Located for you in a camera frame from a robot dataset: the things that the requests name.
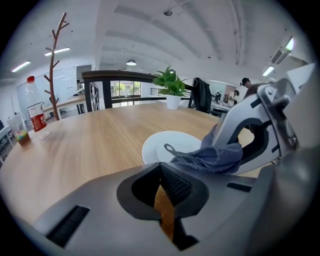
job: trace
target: bottle cap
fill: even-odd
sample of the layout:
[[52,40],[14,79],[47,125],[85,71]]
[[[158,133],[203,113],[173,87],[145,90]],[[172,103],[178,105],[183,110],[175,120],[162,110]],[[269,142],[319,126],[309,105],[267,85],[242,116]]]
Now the bottle cap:
[[27,83],[32,83],[35,81],[35,77],[32,75],[32,76],[29,76],[27,79],[26,79],[26,82]]

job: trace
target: white plate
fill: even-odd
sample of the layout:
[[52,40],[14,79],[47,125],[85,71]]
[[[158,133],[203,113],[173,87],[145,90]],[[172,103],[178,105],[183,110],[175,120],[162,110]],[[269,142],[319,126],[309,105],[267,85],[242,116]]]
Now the white plate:
[[189,153],[200,149],[201,140],[180,131],[161,131],[151,135],[143,144],[142,159],[145,164],[170,162],[174,156],[164,145],[170,144],[176,151]]

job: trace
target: coat rack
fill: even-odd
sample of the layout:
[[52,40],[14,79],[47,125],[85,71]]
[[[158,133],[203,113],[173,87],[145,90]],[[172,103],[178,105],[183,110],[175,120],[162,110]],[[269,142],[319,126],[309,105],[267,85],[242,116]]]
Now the coat rack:
[[48,80],[48,82],[50,83],[50,91],[48,90],[44,90],[46,93],[50,94],[51,96],[51,102],[52,102],[52,107],[53,107],[53,113],[55,116],[55,119],[57,121],[59,121],[59,116],[58,116],[58,111],[57,111],[57,102],[59,100],[59,98],[56,100],[55,98],[55,91],[54,91],[54,68],[55,66],[59,63],[60,60],[58,60],[55,64],[54,64],[54,59],[55,59],[55,50],[56,50],[56,45],[57,45],[57,41],[58,41],[58,36],[60,34],[60,30],[62,30],[63,28],[65,28],[66,26],[69,25],[68,22],[65,21],[65,17],[66,17],[67,13],[64,12],[61,20],[59,22],[58,28],[56,29],[56,33],[55,30],[52,30],[52,34],[53,34],[53,45],[52,48],[46,48],[47,50],[51,51],[51,60],[50,60],[50,72],[49,72],[49,77],[47,77],[46,75],[44,75],[44,78]]

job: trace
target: clear plastic cup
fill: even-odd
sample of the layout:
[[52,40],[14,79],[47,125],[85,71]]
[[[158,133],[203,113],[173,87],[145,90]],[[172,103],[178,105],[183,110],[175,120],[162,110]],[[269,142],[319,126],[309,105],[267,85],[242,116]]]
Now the clear plastic cup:
[[21,146],[31,141],[21,113],[16,114],[7,122],[12,130],[15,139],[19,142]]

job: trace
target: plastic bottle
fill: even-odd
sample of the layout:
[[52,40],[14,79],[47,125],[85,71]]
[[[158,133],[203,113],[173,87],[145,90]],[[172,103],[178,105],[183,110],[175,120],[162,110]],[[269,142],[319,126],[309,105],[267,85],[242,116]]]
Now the plastic bottle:
[[41,96],[35,84],[34,76],[29,76],[26,79],[25,97],[33,130],[35,131],[35,134],[37,134],[38,138],[43,140],[50,134],[50,132],[48,131],[44,112],[41,109]]

